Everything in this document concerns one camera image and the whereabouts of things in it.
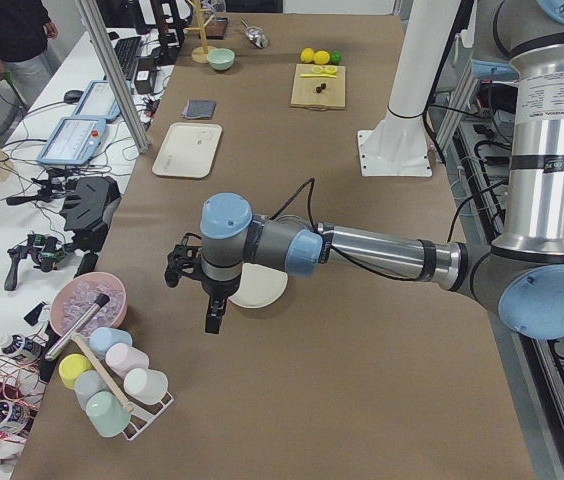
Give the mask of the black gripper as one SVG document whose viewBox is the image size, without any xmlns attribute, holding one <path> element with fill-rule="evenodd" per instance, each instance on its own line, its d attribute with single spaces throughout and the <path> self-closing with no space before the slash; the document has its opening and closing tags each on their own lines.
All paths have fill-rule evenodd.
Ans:
<svg viewBox="0 0 564 480">
<path fill-rule="evenodd" d="M 229 280 L 217 280 L 202 271 L 201 276 L 203 291 L 209 296 L 205 317 L 205 332 L 219 334 L 226 313 L 227 299 L 239 289 L 240 275 Z"/>
</svg>

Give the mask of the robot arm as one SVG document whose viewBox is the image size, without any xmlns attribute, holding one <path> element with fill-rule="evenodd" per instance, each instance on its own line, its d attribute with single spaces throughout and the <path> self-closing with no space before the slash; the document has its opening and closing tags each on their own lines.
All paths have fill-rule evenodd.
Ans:
<svg viewBox="0 0 564 480">
<path fill-rule="evenodd" d="M 461 293 L 527 337 L 564 337 L 564 1 L 480 1 L 476 13 L 474 58 L 506 62 L 518 75 L 501 234 L 481 249 L 401 239 L 256 215 L 242 196 L 219 193 L 204 204 L 194 256 L 209 297 L 207 332 L 219 332 L 244 264 L 308 276 L 339 257 Z"/>
</svg>

